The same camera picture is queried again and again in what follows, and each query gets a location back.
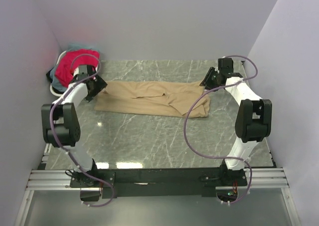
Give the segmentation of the beige t shirt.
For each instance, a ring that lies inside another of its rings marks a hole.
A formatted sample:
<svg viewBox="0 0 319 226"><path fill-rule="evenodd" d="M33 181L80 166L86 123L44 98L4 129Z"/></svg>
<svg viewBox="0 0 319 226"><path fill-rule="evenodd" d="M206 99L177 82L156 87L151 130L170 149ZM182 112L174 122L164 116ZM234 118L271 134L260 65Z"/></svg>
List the beige t shirt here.
<svg viewBox="0 0 319 226"><path fill-rule="evenodd" d="M96 111L186 117L204 93L200 82L110 81L96 98Z"/></svg>

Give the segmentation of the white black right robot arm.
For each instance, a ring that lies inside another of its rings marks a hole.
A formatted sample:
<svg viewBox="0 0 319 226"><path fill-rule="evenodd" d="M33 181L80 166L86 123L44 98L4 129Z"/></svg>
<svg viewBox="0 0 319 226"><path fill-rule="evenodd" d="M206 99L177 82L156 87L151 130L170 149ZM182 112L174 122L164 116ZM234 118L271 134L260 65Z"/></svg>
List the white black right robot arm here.
<svg viewBox="0 0 319 226"><path fill-rule="evenodd" d="M243 176L245 162L253 149L271 133L272 102L262 99L245 82L244 77L234 71L230 57L218 59L218 67L211 67L200 83L206 90L224 86L239 106L236 121L236 140L227 159L220 166L219 181L226 186Z"/></svg>

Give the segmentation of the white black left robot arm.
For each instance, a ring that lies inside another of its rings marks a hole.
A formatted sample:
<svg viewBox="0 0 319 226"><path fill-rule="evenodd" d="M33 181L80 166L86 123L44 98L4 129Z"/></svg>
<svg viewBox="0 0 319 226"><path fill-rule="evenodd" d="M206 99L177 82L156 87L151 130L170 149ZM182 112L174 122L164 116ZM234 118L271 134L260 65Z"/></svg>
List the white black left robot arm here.
<svg viewBox="0 0 319 226"><path fill-rule="evenodd" d="M87 187L102 185L94 159L79 143L81 129L76 108L90 102L107 83L92 65L79 65L67 90L51 104L41 107L42 133L46 143L64 152L73 164L71 178Z"/></svg>

